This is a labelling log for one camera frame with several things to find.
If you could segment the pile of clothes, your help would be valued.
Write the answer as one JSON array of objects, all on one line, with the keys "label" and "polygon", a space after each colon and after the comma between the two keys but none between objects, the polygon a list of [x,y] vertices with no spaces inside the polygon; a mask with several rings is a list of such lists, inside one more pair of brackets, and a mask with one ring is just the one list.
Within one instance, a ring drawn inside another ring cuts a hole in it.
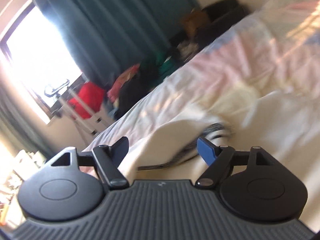
[{"label": "pile of clothes", "polygon": [[120,119],[140,99],[163,80],[183,66],[198,51],[210,45],[230,27],[249,15],[249,9],[238,0],[221,0],[202,9],[209,23],[197,29],[195,37],[187,40],[183,30],[170,40],[172,47],[160,51],[123,72],[107,92],[108,107],[114,120]]}]

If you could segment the white drying rack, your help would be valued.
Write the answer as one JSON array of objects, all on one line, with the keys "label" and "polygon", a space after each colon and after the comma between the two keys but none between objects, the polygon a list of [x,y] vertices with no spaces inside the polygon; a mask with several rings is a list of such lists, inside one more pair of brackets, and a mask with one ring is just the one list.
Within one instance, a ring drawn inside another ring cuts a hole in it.
[{"label": "white drying rack", "polygon": [[65,83],[59,87],[51,90],[45,90],[44,94],[48,98],[56,97],[57,101],[60,103],[61,107],[58,110],[53,111],[53,114],[60,116],[62,113],[66,115],[72,122],[74,122],[77,129],[81,129],[80,135],[83,136],[82,132],[95,137],[100,132],[89,122],[89,119],[84,119],[79,112],[76,110],[74,105],[71,105],[66,98],[61,94],[61,90],[66,89],[66,93],[71,95],[73,99],[84,109],[84,111],[90,115],[89,119],[92,119],[96,124],[102,124],[107,128],[112,125],[114,121],[107,117],[103,118],[98,112],[95,113],[93,109],[89,107],[75,92],[74,88],[71,87],[70,81],[66,80]]}]

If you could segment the red fabric on rack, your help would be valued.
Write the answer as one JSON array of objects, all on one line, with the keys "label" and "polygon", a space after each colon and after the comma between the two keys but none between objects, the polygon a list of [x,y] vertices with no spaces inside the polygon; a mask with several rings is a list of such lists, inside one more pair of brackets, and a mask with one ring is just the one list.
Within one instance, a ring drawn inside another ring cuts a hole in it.
[{"label": "red fabric on rack", "polygon": [[[103,99],[106,92],[96,84],[92,82],[87,82],[82,85],[77,96],[90,108],[94,113],[98,113],[100,111],[101,105],[103,103]],[[89,114],[84,107],[80,105],[76,98],[72,98],[68,100],[69,105],[78,113],[83,119],[91,118],[91,114]]]}]

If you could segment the pink and cream bed duvet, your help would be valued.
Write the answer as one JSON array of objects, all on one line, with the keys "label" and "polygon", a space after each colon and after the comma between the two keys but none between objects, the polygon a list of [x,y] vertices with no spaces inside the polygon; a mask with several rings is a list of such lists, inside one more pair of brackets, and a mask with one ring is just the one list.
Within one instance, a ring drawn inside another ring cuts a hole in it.
[{"label": "pink and cream bed duvet", "polygon": [[301,219],[319,230],[319,0],[264,0],[167,77],[87,147],[127,137],[135,179],[195,181],[206,163],[178,151],[209,125],[216,145],[260,146],[308,189]]}]

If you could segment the bright window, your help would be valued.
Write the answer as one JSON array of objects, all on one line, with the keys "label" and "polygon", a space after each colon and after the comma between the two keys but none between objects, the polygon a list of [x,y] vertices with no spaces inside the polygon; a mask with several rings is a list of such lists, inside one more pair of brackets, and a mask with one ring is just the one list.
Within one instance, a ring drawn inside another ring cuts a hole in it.
[{"label": "bright window", "polygon": [[35,7],[28,5],[1,39],[8,65],[5,73],[32,111],[49,124],[60,105],[51,92],[82,72],[71,57],[60,32]]}]

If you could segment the dark teal right curtain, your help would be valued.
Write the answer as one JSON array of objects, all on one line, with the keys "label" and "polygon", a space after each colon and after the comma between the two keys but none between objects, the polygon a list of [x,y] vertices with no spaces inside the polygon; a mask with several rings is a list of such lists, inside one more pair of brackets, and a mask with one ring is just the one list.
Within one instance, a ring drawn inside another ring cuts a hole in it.
[{"label": "dark teal right curtain", "polygon": [[100,87],[127,68],[170,48],[180,19],[197,0],[32,0],[60,32],[69,53]]}]

